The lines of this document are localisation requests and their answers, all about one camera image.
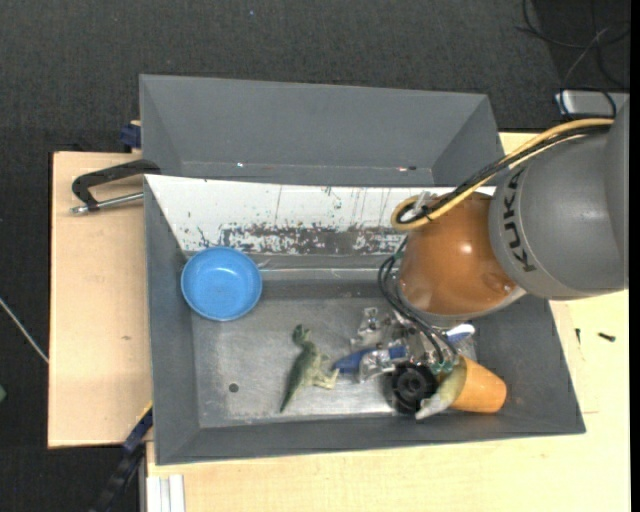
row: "electrical wire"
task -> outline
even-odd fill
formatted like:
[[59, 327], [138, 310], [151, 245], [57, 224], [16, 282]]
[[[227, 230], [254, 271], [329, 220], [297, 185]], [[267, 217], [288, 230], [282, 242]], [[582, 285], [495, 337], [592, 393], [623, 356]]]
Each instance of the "electrical wire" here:
[[529, 158], [542, 150], [558, 144], [559, 142], [564, 142], [577, 136], [600, 133], [608, 130], [612, 124], [612, 119], [580, 119], [550, 128], [528, 140], [507, 156], [480, 169], [480, 171], [476, 172], [471, 176], [471, 178], [464, 181], [452, 192], [436, 199], [436, 201], [429, 206], [423, 206], [421, 211], [414, 215], [410, 220], [404, 220], [404, 216], [413, 209], [418, 196], [413, 196], [404, 200], [396, 206], [392, 213], [391, 224], [398, 231], [410, 231], [425, 226], [429, 222], [434, 221], [451, 210], [451, 208], [469, 197], [475, 190], [488, 182], [498, 172], [510, 165]]
[[395, 309], [404, 318], [416, 325], [416, 327], [427, 337], [436, 351], [438, 362], [440, 364], [444, 364], [446, 362], [446, 357], [440, 344], [444, 344], [454, 355], [458, 353], [458, 350], [449, 343], [446, 333], [432, 325], [429, 325], [427, 322], [419, 318], [411, 308], [402, 302], [397, 295], [397, 286], [395, 283], [390, 285], [390, 281], [395, 281], [395, 275], [392, 275], [391, 271], [393, 270], [398, 257], [402, 254], [406, 244], [407, 237], [403, 239], [395, 253], [380, 265], [380, 268], [378, 269], [378, 287], [391, 307], [393, 307], [393, 309]]
[[2, 297], [0, 297], [0, 306], [2, 306], [3, 309], [7, 312], [11, 320], [15, 322], [15, 324], [18, 326], [22, 334], [24, 334], [24, 337], [31, 344], [31, 346], [38, 353], [38, 355], [42, 358], [42, 360], [45, 363], [49, 364], [49, 358], [44, 353], [44, 350], [40, 348], [40, 345], [36, 343], [36, 340], [34, 340], [31, 334], [29, 334], [29, 332], [24, 328], [20, 320], [18, 320], [18, 317], [13, 313], [13, 311], [11, 311], [11, 308], [7, 305], [7, 303], [4, 300], [2, 300]]
[[[594, 37], [592, 37], [592, 39], [589, 41], [589, 43], [587, 43], [586, 45], [584, 44], [577, 44], [577, 43], [572, 43], [572, 42], [567, 42], [567, 41], [561, 41], [558, 39], [554, 39], [552, 37], [550, 37], [548, 34], [545, 34], [544, 32], [542, 32], [541, 30], [539, 30], [538, 28], [536, 28], [531, 20], [531, 17], [529, 15], [529, 10], [527, 8], [527, 3], [528, 0], [522, 0], [522, 17], [524, 19], [525, 22], [525, 27], [516, 27], [518, 30], [521, 30], [522, 32], [531, 34], [549, 44], [555, 45], [555, 46], [559, 46], [562, 48], [568, 48], [568, 49], [572, 49], [572, 50], [582, 50], [582, 54], [580, 54], [578, 56], [578, 58], [576, 59], [576, 61], [573, 63], [573, 65], [571, 66], [571, 69], [569, 70], [569, 72], [565, 75], [564, 80], [562, 81], [563, 83], [563, 87], [561, 88], [561, 92], [564, 91], [565, 89], [567, 89], [567, 84], [569, 81], [569, 77], [571, 74], [573, 74], [573, 72], [575, 71], [575, 68], [577, 67], [577, 65], [582, 62], [582, 60], [585, 58], [585, 56], [591, 51], [594, 50], [595, 51], [595, 58], [596, 58], [596, 64], [598, 65], [598, 69], [600, 70], [600, 72], [602, 73], [602, 75], [609, 80], [612, 84], [615, 84], [617, 87], [621, 88], [621, 89], [628, 89], [628, 86], [625, 86], [624, 83], [622, 83], [622, 81], [616, 79], [615, 77], [613, 77], [611, 75], [611, 73], [607, 70], [605, 62], [604, 62], [604, 57], [602, 55], [602, 50], [604, 50], [605, 48], [618, 43], [622, 40], [624, 40], [627, 36], [629, 36], [631, 34], [631, 22], [627, 21], [627, 20], [623, 20], [623, 21], [617, 21], [614, 22], [610, 25], [608, 25], [607, 27], [605, 27], [602, 30], [598, 29], [598, 23], [597, 23], [597, 19], [596, 19], [596, 9], [595, 9], [595, 1], [591, 0], [589, 2], [589, 12], [590, 12], [590, 16], [591, 16], [591, 27], [593, 30], [593, 34]], [[604, 40], [603, 36], [609, 32], [611, 32], [615, 27], [617, 26], [625, 26], [628, 25], [628, 28], [626, 30], [623, 30], [620, 34], [610, 37], [606, 40]], [[584, 86], [580, 86], [577, 87], [578, 89], [583, 89], [585, 88]]]

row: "black clamp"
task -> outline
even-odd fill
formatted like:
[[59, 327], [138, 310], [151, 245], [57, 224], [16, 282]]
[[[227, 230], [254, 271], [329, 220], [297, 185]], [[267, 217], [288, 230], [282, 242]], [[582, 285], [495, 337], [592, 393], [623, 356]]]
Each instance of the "black clamp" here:
[[89, 191], [91, 187], [135, 176], [136, 174], [161, 174], [161, 172], [160, 168], [150, 160], [136, 160], [78, 176], [71, 185], [71, 190], [84, 205], [71, 208], [71, 213], [95, 212], [108, 206], [142, 199], [142, 193], [140, 192], [106, 201], [98, 201]]

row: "blue bowl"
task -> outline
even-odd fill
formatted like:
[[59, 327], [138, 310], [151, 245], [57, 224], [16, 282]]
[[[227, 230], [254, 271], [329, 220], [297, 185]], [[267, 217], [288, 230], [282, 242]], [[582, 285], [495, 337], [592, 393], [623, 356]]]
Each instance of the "blue bowl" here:
[[230, 247], [212, 247], [194, 255], [182, 269], [182, 295], [209, 320], [235, 320], [246, 315], [262, 293], [256, 264]]

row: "black wheel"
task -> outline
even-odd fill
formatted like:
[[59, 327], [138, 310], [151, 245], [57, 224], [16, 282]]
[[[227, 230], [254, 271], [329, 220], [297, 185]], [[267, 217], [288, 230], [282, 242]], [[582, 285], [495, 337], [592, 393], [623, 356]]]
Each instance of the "black wheel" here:
[[425, 366], [406, 363], [398, 365], [391, 375], [395, 407], [405, 414], [415, 414], [420, 401], [432, 396], [438, 381]]

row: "small toy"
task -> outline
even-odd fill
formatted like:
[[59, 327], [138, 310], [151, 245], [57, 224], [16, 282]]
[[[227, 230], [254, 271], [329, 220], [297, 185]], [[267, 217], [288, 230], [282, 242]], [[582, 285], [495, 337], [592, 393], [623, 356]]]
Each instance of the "small toy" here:
[[329, 356], [318, 350], [313, 342], [309, 340], [309, 329], [304, 329], [302, 325], [296, 326], [293, 330], [293, 342], [302, 347], [302, 353], [298, 356], [287, 383], [287, 393], [280, 406], [283, 412], [294, 395], [300, 389], [307, 386], [318, 386], [325, 389], [333, 389], [340, 370], [335, 369], [331, 373], [326, 373], [322, 366], [329, 361]]
[[393, 405], [423, 420], [446, 409], [495, 413], [505, 402], [506, 384], [475, 360], [475, 328], [424, 326], [399, 313], [365, 308], [351, 354], [334, 363], [356, 382], [391, 377]]

